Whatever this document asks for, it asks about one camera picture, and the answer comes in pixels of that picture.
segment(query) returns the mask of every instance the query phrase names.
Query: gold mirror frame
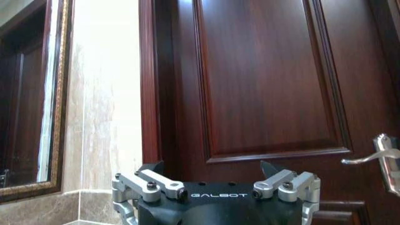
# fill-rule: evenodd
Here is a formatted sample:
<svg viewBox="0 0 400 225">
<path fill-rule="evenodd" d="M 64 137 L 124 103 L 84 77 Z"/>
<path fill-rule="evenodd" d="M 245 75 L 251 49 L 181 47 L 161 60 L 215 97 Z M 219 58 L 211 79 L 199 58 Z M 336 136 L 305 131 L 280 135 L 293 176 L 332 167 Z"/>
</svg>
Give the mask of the gold mirror frame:
<svg viewBox="0 0 400 225">
<path fill-rule="evenodd" d="M 72 6 L 73 0 L 48 0 L 45 29 L 51 27 L 51 4 L 59 1 L 57 10 L 57 30 L 55 48 L 55 97 L 53 97 L 53 119 L 51 133 L 51 159 L 49 159 L 49 181 L 32 183 L 28 185 L 5 187 L 0 189 L 0 203 L 29 198 L 39 195 L 59 192 L 61 190 L 63 176 L 63 149 L 64 149 L 64 128 L 67 111 L 67 87 L 68 87 L 68 65 L 69 65 L 69 38 L 72 26 Z M 48 57 L 48 38 L 43 56 Z"/>
</svg>

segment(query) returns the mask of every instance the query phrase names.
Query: door lever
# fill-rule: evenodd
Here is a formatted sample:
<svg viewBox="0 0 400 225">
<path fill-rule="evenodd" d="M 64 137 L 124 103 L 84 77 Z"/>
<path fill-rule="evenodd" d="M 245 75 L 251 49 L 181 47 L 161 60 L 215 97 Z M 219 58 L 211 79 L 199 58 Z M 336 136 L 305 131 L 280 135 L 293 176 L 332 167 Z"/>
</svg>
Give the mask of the door lever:
<svg viewBox="0 0 400 225">
<path fill-rule="evenodd" d="M 399 149 L 385 149 L 384 151 L 375 152 L 372 155 L 359 158 L 359 159 L 343 159 L 341 163 L 353 165 L 353 164 L 360 164 L 365 163 L 376 158 L 393 158 L 393 159 L 400 159 L 400 150 Z"/>
<path fill-rule="evenodd" d="M 373 139 L 376 152 L 359 159 L 343 159 L 341 163 L 347 165 L 357 165 L 373 159 L 380 161 L 380 170 L 385 181 L 387 190 L 400 197 L 400 150 L 399 140 L 385 134 L 379 135 Z"/>
</svg>

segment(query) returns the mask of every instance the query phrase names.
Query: marble tile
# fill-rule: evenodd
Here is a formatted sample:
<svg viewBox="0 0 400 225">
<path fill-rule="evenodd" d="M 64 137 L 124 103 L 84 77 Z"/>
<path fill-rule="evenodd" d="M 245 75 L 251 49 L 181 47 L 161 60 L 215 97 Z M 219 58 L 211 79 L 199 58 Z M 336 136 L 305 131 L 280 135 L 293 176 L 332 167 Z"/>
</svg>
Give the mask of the marble tile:
<svg viewBox="0 0 400 225">
<path fill-rule="evenodd" d="M 68 120 L 83 124 L 83 189 L 111 189 L 113 174 L 141 165 L 139 43 L 137 0 L 75 1 Z"/>
<path fill-rule="evenodd" d="M 63 162 L 63 192 L 80 189 L 81 134 L 81 125 L 67 125 Z"/>
<path fill-rule="evenodd" d="M 111 152 L 117 152 L 111 122 L 85 125 L 83 188 L 111 190 Z"/>
<path fill-rule="evenodd" d="M 111 189 L 116 173 L 133 173 L 141 166 L 140 127 L 111 121 L 87 125 L 84 133 L 83 188 Z"/>
<path fill-rule="evenodd" d="M 72 38 L 68 74 L 67 126 L 81 125 L 84 106 L 84 60 L 83 47 Z"/>
<path fill-rule="evenodd" d="M 67 223 L 64 225 L 112 225 L 112 224 L 97 223 L 97 222 L 92 222 L 92 221 L 76 220 L 72 223 Z"/>
<path fill-rule="evenodd" d="M 0 225 L 61 225 L 79 216 L 79 192 L 0 205 Z"/>
<path fill-rule="evenodd" d="M 111 193 L 80 193 L 80 220 L 120 224 L 120 216 L 112 208 Z"/>
</svg>

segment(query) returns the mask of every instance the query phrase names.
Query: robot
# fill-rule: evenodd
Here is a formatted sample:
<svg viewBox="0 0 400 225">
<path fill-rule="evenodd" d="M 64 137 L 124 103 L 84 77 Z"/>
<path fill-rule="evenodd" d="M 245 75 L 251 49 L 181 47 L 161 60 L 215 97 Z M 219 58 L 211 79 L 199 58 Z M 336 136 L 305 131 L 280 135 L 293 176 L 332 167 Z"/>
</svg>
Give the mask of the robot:
<svg viewBox="0 0 400 225">
<path fill-rule="evenodd" d="M 144 164 L 112 180 L 113 209 L 124 225 L 309 225 L 320 209 L 320 178 L 261 161 L 253 184 L 181 182 L 164 163 Z"/>
</svg>

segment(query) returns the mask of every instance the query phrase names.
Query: logo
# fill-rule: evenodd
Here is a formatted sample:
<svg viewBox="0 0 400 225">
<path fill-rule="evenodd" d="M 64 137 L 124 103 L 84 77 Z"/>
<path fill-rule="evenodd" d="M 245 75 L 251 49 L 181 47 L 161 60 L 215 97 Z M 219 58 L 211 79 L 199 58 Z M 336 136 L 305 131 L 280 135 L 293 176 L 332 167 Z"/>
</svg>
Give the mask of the logo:
<svg viewBox="0 0 400 225">
<path fill-rule="evenodd" d="M 239 198 L 248 194 L 191 194 L 192 198 Z"/>
</svg>

